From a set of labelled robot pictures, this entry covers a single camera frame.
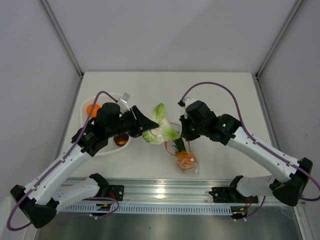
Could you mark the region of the green white cabbage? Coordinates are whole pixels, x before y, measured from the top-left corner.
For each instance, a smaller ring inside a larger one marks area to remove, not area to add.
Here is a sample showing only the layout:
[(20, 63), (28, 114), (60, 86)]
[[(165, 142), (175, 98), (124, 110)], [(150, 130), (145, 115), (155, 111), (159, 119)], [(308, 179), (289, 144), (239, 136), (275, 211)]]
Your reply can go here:
[(142, 133), (142, 138), (149, 144), (160, 145), (180, 138), (180, 134), (170, 125), (166, 119), (166, 107), (159, 103), (152, 110), (150, 120), (157, 123), (159, 127)]

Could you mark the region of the clear zip bag orange zipper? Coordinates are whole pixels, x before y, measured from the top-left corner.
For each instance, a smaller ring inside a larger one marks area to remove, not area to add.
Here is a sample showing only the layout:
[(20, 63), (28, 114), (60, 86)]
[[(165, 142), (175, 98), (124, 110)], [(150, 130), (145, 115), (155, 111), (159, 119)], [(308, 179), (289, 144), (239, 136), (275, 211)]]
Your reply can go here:
[(166, 151), (173, 157), (176, 168), (184, 173), (196, 175), (199, 161), (192, 150), (190, 142), (182, 137), (164, 143)]

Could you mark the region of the small orange pineapple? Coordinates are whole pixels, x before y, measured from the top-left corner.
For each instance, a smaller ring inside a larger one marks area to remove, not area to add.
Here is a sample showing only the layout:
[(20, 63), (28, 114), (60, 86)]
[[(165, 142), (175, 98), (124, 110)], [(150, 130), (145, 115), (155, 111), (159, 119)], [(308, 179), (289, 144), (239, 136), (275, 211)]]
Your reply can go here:
[(198, 159), (195, 153), (187, 147), (182, 138), (173, 140), (175, 164), (183, 173), (196, 172), (198, 170)]

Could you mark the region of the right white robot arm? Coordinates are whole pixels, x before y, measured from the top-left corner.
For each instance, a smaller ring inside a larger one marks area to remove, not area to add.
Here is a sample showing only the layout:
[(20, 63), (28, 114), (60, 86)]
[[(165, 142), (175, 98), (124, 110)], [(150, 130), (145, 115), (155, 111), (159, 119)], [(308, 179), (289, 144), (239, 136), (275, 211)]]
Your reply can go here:
[(178, 102), (184, 108), (179, 120), (181, 137), (190, 142), (205, 136), (246, 155), (270, 176), (236, 176), (228, 189), (234, 202), (245, 197), (274, 196), (281, 203), (295, 207), (309, 181), (313, 163), (308, 158), (296, 159), (255, 138), (244, 124), (229, 114), (216, 116), (202, 101), (187, 97)]

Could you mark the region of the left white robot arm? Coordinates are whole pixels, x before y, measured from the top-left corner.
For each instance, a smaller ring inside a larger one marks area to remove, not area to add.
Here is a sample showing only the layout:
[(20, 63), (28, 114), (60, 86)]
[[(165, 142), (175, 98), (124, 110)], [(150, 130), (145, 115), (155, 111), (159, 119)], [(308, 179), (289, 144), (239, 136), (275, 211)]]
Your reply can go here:
[(10, 194), (35, 228), (50, 223), (58, 212), (82, 200), (110, 201), (108, 181), (100, 174), (91, 174), (81, 183), (65, 190), (61, 185), (70, 175), (108, 145), (109, 139), (128, 134), (137, 138), (159, 127), (133, 106), (125, 111), (119, 104), (107, 102), (97, 110), (96, 117), (73, 136), (67, 150), (40, 176), (25, 186), (15, 185)]

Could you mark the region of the dark red fruit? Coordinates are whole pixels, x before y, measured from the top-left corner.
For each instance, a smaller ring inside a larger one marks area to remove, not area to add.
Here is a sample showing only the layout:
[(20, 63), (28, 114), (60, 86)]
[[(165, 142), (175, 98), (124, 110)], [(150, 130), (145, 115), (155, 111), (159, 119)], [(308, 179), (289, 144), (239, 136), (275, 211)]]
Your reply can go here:
[(114, 136), (113, 141), (118, 147), (123, 147), (128, 143), (129, 138), (130, 136), (127, 133), (125, 133), (125, 134)]

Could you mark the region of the white perforated plastic basket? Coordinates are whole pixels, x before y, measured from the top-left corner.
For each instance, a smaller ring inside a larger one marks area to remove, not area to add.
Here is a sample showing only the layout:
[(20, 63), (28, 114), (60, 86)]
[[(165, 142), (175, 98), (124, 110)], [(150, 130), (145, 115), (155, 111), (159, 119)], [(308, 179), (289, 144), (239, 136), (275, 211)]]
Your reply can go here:
[[(91, 96), (91, 97), (87, 98), (86, 100), (84, 100), (81, 104), (81, 107), (79, 109), (79, 119), (80, 119), (81, 126), (84, 125), (84, 123), (88, 117), (87, 108), (94, 103), (95, 97), (96, 97), (95, 95)], [(102, 93), (98, 97), (96, 104), (101, 107), (104, 103), (112, 102), (112, 101), (113, 100), (108, 95)], [(117, 152), (120, 152), (129, 146), (129, 144), (131, 143), (131, 139), (132, 138), (130, 136), (128, 136), (128, 140), (125, 142), (125, 144), (117, 145), (114, 138), (110, 138), (108, 140), (108, 145), (101, 148), (95, 156), (96, 157), (97, 156), (106, 156), (106, 155), (111, 155), (111, 154), (115, 154)]]

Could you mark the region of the orange fruit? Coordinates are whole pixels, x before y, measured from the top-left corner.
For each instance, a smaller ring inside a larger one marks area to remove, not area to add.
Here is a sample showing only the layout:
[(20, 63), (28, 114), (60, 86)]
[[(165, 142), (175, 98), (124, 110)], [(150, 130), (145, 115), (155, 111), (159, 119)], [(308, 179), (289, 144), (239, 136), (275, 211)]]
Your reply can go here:
[(100, 105), (98, 104), (90, 104), (87, 108), (86, 108), (86, 113), (88, 116), (90, 116), (90, 118), (95, 118), (97, 116), (98, 110), (101, 108)]

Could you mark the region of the aluminium mounting rail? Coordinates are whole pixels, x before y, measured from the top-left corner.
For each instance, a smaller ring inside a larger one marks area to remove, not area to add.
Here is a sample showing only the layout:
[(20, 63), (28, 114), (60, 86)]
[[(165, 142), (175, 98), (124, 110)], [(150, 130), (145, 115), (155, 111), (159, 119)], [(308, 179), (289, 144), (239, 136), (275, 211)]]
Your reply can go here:
[(230, 180), (207, 179), (120, 179), (108, 178), (111, 185), (123, 185), (123, 203), (163, 205), (212, 205), (213, 187), (226, 187)]

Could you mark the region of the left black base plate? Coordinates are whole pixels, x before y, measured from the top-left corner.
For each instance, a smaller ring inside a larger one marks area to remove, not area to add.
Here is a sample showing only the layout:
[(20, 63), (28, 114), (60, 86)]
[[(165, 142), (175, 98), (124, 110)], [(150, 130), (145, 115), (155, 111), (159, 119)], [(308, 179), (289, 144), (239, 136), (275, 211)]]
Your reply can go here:
[(117, 201), (123, 201), (124, 193), (124, 185), (108, 185), (102, 188), (102, 191), (99, 194), (99, 196), (116, 199)]

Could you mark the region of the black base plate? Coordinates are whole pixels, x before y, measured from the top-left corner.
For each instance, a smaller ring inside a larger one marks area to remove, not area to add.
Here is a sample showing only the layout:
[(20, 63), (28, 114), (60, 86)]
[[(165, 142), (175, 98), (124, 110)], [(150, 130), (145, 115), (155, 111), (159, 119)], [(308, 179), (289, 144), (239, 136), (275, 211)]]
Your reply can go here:
[(257, 204), (259, 202), (257, 196), (245, 197), (235, 187), (212, 187), (208, 194), (212, 196), (214, 203)]
[(124, 193), (124, 185), (108, 185), (102, 188), (102, 191), (99, 194), (99, 196), (116, 199), (117, 201), (123, 201)]

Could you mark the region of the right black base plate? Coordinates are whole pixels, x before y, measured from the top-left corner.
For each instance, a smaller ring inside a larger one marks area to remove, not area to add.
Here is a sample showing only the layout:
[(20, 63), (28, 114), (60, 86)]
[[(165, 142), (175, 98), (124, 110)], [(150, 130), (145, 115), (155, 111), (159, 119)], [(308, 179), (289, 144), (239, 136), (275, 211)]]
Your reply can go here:
[(212, 187), (208, 194), (212, 196), (214, 203), (257, 204), (259, 202), (257, 196), (245, 197), (235, 187)]

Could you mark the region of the right aluminium frame post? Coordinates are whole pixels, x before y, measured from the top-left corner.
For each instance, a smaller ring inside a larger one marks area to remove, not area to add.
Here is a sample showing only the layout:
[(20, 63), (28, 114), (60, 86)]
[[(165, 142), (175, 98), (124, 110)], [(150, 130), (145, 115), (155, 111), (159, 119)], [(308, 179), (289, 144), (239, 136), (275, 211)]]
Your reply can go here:
[(293, 7), (289, 11), (287, 17), (285, 18), (285, 21), (283, 22), (279, 32), (277, 33), (275, 39), (273, 40), (269, 50), (267, 51), (265, 57), (263, 58), (263, 61), (261, 62), (257, 72), (255, 73), (255, 79), (259, 81), (264, 73), (264, 71), (267, 69), (268, 65), (271, 63), (274, 55), (277, 53), (279, 47), (281, 46), (282, 42), (285, 40), (287, 34), (289, 33), (291, 27), (293, 26), (296, 18), (302, 11), (306, 0), (296, 0), (294, 2)]

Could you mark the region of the aluminium frame post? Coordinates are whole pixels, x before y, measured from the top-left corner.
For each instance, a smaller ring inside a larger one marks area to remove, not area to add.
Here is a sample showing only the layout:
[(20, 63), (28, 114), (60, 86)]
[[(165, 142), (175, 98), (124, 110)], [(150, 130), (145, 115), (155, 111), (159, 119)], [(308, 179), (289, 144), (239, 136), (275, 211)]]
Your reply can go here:
[(273, 40), (269, 50), (267, 51), (265, 57), (263, 58), (263, 61), (261, 62), (257, 72), (255, 73), (255, 79), (259, 81), (264, 73), (264, 71), (267, 69), (268, 65), (271, 63), (274, 55), (277, 53), (279, 47), (281, 46), (282, 42), (285, 40), (287, 34), (289, 33), (291, 27), (293, 26), (296, 18), (302, 11), (306, 0), (296, 0), (294, 2), (293, 7), (289, 11), (287, 17), (285, 18), (285, 21), (283, 22), (279, 32), (277, 33), (275, 39)]
[(68, 57), (71, 65), (73, 66), (75, 72), (77, 75), (82, 78), (84, 75), (84, 72), (82, 71), (80, 64), (74, 54), (74, 51), (72, 50), (59, 22), (57, 17), (55, 16), (50, 3), (48, 0), (39, 0), (38, 1), (39, 5), (41, 6), (45, 16), (47, 17), (47, 20), (49, 24), (51, 25), (61, 47), (63, 48), (66, 56)]

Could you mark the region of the left aluminium frame post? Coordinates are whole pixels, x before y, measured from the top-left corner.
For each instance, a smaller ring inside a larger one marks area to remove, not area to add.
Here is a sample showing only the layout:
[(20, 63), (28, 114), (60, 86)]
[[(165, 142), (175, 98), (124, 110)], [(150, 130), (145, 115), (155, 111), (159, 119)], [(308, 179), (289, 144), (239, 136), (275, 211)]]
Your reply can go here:
[(82, 71), (80, 64), (74, 54), (74, 51), (72, 50), (59, 22), (57, 17), (55, 16), (50, 3), (48, 0), (39, 0), (38, 1), (39, 5), (41, 6), (45, 16), (47, 17), (47, 20), (49, 24), (51, 25), (61, 47), (63, 48), (66, 56), (68, 57), (71, 65), (73, 66), (75, 72), (77, 75), (82, 78), (84, 75), (84, 72)]

